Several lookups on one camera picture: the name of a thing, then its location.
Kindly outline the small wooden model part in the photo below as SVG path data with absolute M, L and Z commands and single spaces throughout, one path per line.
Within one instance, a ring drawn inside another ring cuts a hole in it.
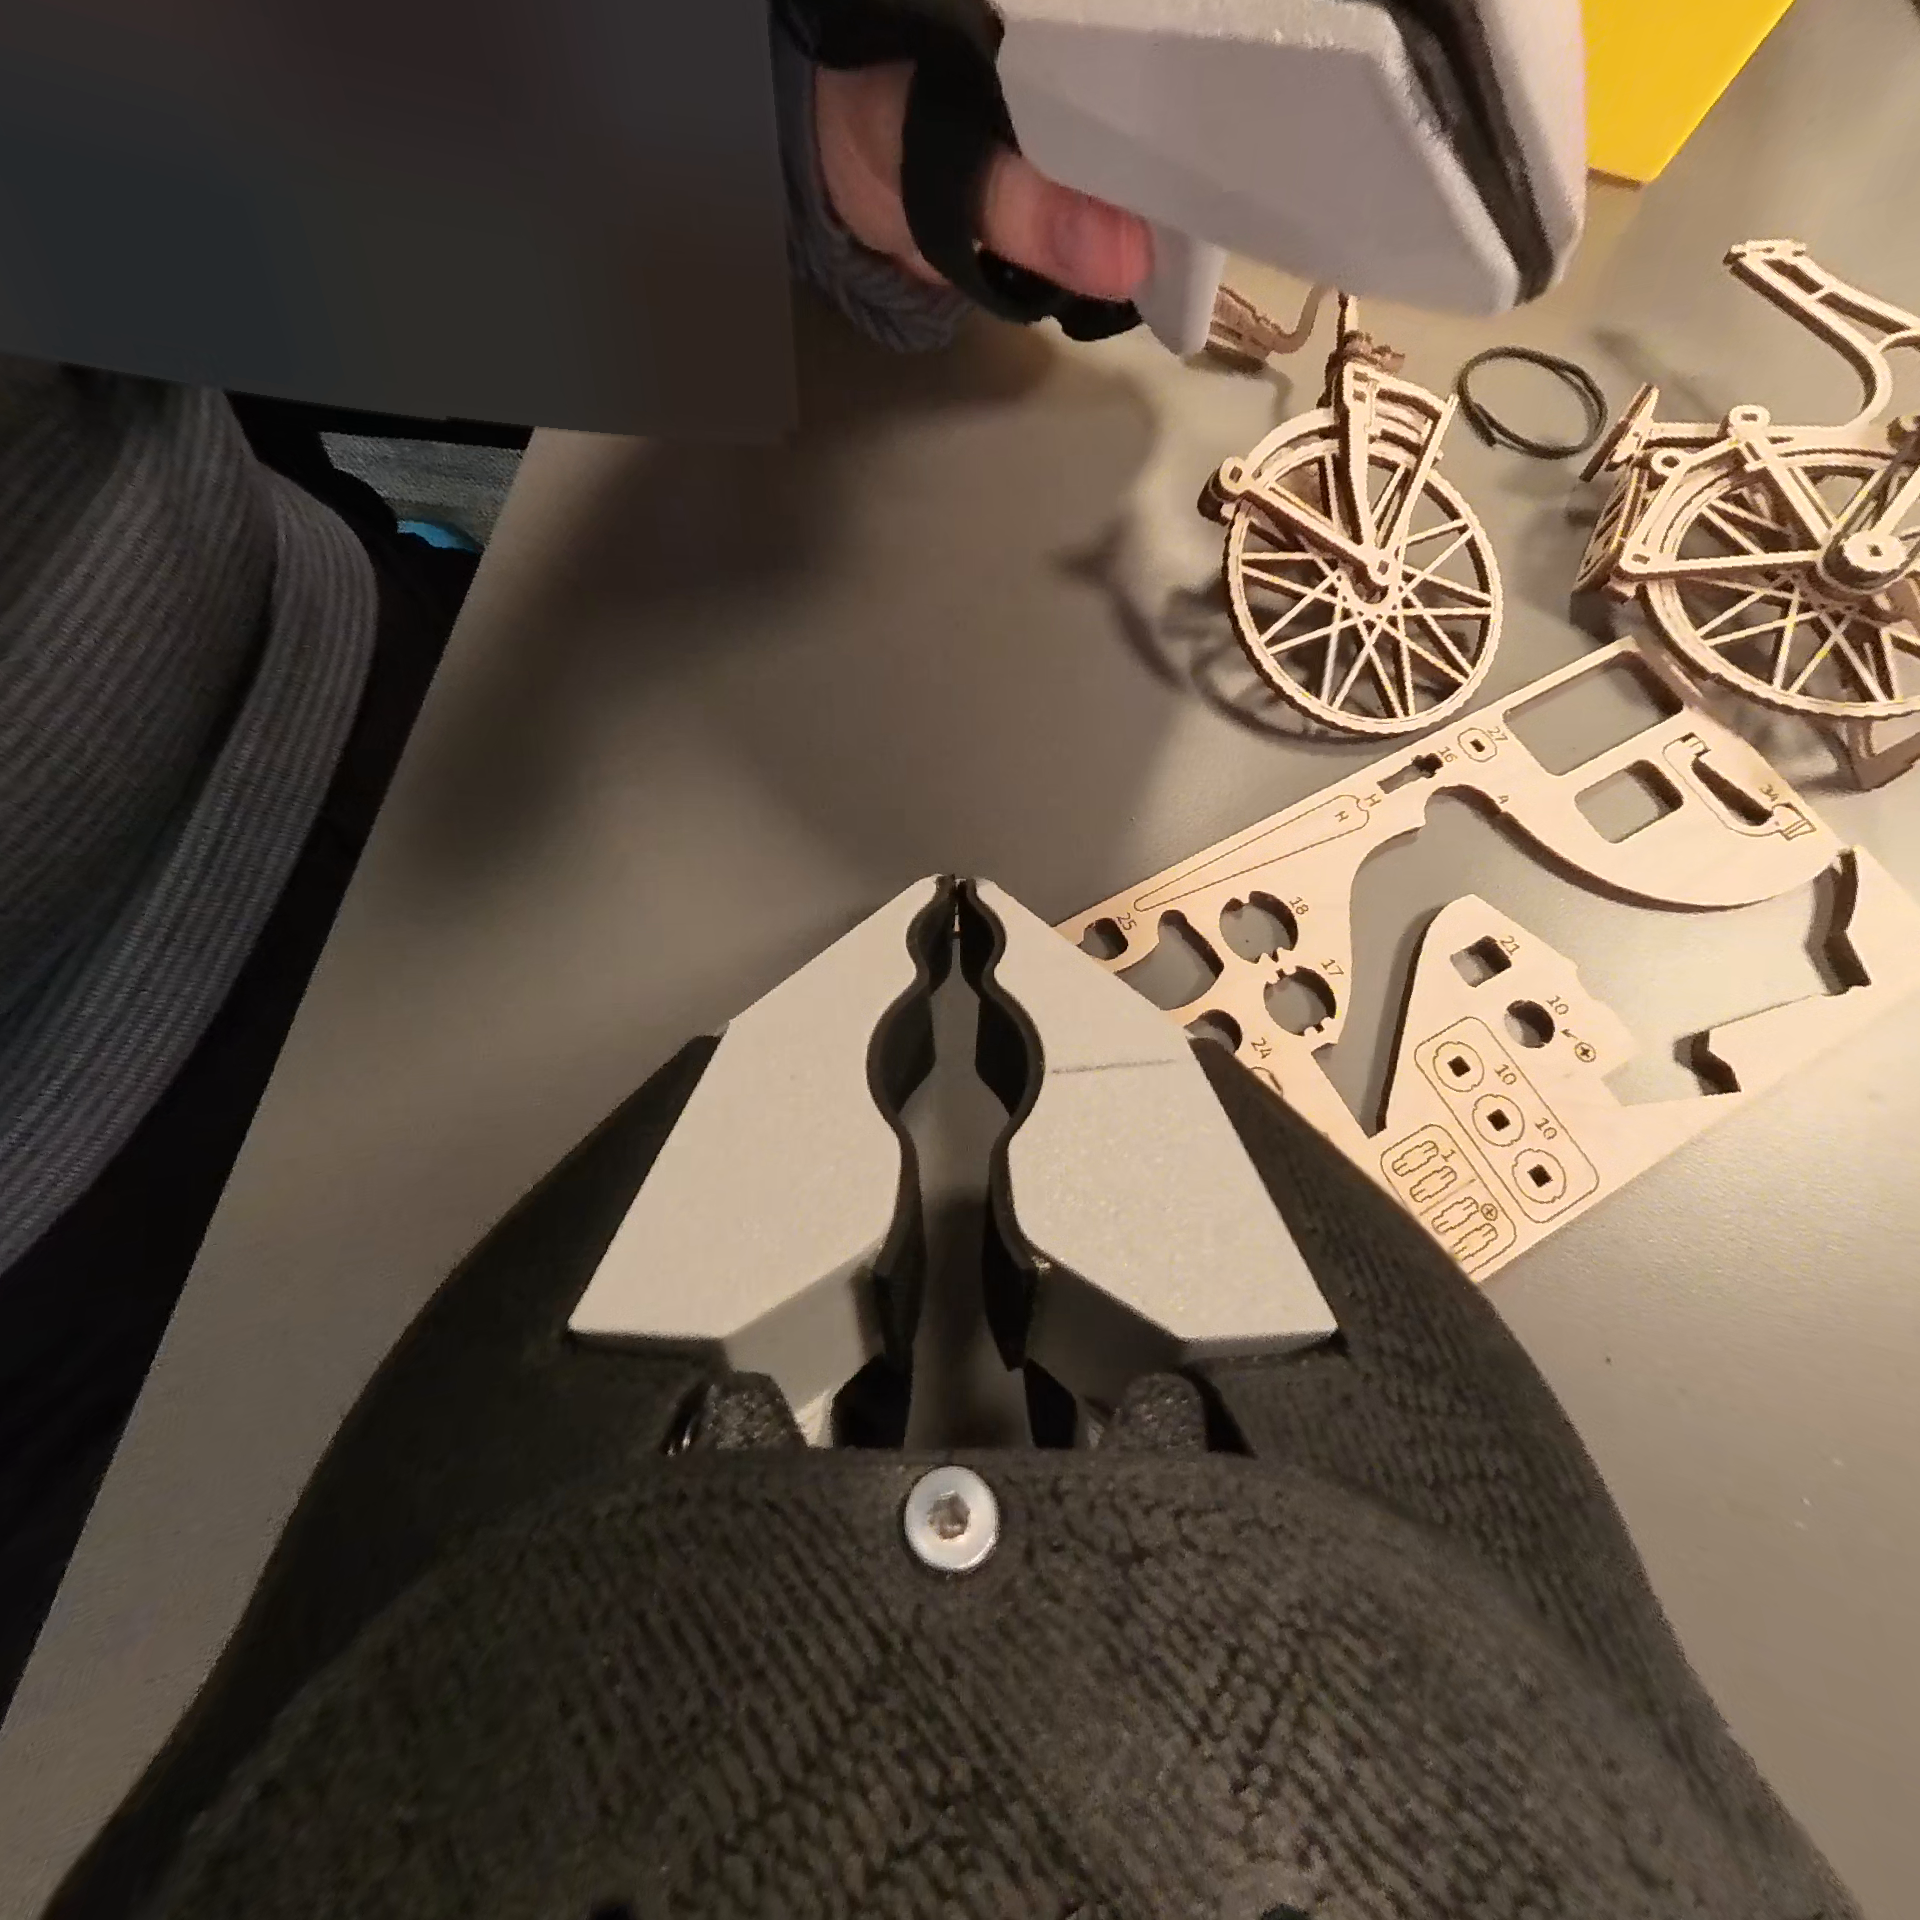
M 1310 291 L 1298 320 L 1278 325 L 1269 320 L 1249 297 L 1234 297 L 1227 280 L 1209 306 L 1209 338 L 1202 353 L 1225 368 L 1269 368 L 1269 358 L 1292 358 L 1316 338 L 1330 291 Z

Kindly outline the wooden bicycle wheel assembly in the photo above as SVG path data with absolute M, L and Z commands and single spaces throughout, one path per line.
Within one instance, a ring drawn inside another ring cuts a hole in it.
M 1635 388 L 1585 461 L 1608 499 L 1576 597 L 1635 603 L 1686 679 L 1815 724 L 1856 786 L 1881 786 L 1920 762 L 1920 431 L 1892 414 L 1920 320 L 1802 242 L 1739 242 L 1720 270 L 1856 370 L 1856 414 L 1661 421 Z
M 1472 714 L 1495 664 L 1506 584 L 1444 473 L 1458 400 L 1334 306 L 1325 400 L 1225 458 L 1225 612 L 1249 678 L 1334 736 L 1410 736 Z

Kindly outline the person's left hand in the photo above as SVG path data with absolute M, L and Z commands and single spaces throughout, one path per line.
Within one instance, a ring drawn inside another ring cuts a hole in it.
M 909 67 L 814 68 L 814 160 L 832 220 L 867 251 L 911 280 L 943 280 L 897 204 L 909 77 Z M 1091 306 L 1133 306 L 1155 270 L 1155 231 L 1133 212 L 1044 179 L 1020 151 L 989 151 L 977 244 Z

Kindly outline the blue-grey cloth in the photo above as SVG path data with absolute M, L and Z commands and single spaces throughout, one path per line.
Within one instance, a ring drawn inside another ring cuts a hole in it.
M 419 446 L 419 436 L 338 436 L 326 458 L 374 486 L 397 521 L 431 531 L 434 544 L 486 549 L 510 491 L 523 451 L 498 446 Z

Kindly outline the yellow box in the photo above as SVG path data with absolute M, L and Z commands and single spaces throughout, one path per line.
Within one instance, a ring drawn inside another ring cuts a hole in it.
M 1585 0 L 1591 179 L 1652 180 L 1776 13 L 1788 0 Z

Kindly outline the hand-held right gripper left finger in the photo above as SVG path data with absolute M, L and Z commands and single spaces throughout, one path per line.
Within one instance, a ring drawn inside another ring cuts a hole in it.
M 773 1378 L 832 1446 L 897 1446 L 926 1287 L 909 1100 L 934 1072 L 958 882 L 911 882 L 721 1017 L 567 1336 Z

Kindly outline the wooden bicycle front wheel assembly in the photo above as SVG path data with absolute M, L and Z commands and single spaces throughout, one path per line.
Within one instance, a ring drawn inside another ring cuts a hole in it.
M 1410 736 L 1472 714 L 1495 664 L 1506 584 L 1444 473 L 1458 400 L 1334 306 L 1325 400 L 1225 458 L 1225 612 L 1249 678 L 1334 736 Z

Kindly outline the person's dark trousers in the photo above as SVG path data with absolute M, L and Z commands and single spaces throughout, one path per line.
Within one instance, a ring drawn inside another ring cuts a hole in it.
M 219 1017 L 108 1177 L 0 1268 L 0 1700 L 64 1590 L 480 572 L 473 549 L 410 534 L 374 486 L 345 476 L 316 409 L 227 400 L 255 458 L 357 534 L 379 597 L 374 665 L 310 845 Z

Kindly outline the laser-cut wooden part sheet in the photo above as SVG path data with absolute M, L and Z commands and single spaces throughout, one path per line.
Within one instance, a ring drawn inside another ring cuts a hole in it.
M 1386 1115 L 1347 1115 L 1316 1056 L 1347 1024 L 1359 869 L 1422 837 L 1424 804 L 1480 804 L 1535 863 L 1683 927 L 1829 882 L 1838 992 L 1708 1024 L 1701 1100 L 1625 1104 L 1629 1024 L 1576 954 L 1466 893 L 1410 948 Z M 1214 981 L 1172 1017 L 1214 1017 L 1472 1280 L 1914 999 L 1914 893 L 1629 642 L 1101 893 L 1061 938 L 1101 969 L 1196 938 Z

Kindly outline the black rubber band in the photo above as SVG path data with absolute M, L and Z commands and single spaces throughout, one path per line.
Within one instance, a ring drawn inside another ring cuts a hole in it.
M 1576 436 L 1576 446 L 1547 446 L 1547 436 L 1524 436 L 1524 431 L 1495 421 L 1495 414 L 1480 400 L 1480 388 L 1472 388 L 1485 368 L 1541 368 L 1541 370 L 1554 370 L 1554 379 L 1585 400 L 1585 436 Z M 1493 353 L 1466 358 L 1466 370 L 1458 370 L 1458 409 L 1466 409 L 1466 421 L 1472 421 L 1493 451 L 1520 451 L 1520 458 L 1541 458 L 1541 461 L 1585 458 L 1585 451 L 1597 451 L 1597 436 L 1608 431 L 1608 400 L 1605 400 L 1597 370 L 1576 368 L 1576 358 L 1558 358 L 1558 353 L 1541 353 L 1541 343 L 1493 343 Z

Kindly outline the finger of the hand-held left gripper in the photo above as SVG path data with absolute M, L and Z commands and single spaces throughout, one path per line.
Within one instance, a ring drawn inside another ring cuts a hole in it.
M 1506 320 L 1520 270 L 1458 158 L 1424 0 L 1002 0 L 1020 158 L 1155 225 L 1139 325 L 1196 358 L 1227 257 Z
M 1520 270 L 1554 291 L 1591 225 L 1591 39 L 1576 0 L 1433 0 L 1458 158 Z

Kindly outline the person's left forearm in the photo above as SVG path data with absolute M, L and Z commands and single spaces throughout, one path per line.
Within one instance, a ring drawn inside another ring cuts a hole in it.
M 968 306 L 860 244 L 853 225 L 832 212 L 824 137 L 814 137 L 814 67 L 803 57 L 779 13 L 773 13 L 773 124 L 779 124 L 793 291 L 824 297 L 860 338 L 886 353 L 943 353 Z

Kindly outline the wooden bicycle rear wheel assembly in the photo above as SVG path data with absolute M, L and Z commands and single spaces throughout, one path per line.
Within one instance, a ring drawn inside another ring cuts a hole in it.
M 1635 388 L 1585 461 L 1608 499 L 1576 597 L 1635 603 L 1686 679 L 1815 724 L 1856 786 L 1881 786 L 1920 762 L 1920 431 L 1892 414 L 1920 320 L 1802 242 L 1739 242 L 1720 270 L 1856 370 L 1856 414 L 1661 421 Z

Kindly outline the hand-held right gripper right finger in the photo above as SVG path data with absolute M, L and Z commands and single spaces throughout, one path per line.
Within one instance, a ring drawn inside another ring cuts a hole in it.
M 1133 1378 L 1334 1342 L 1334 1312 L 1202 1056 L 989 882 L 958 882 L 985 1177 L 985 1319 L 1033 1446 L 1075 1446 Z

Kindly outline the person's striped grey sweater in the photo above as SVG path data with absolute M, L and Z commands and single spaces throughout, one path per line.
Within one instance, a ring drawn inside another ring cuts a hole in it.
M 0 1257 L 237 983 L 353 736 L 374 562 L 227 393 L 0 370 Z

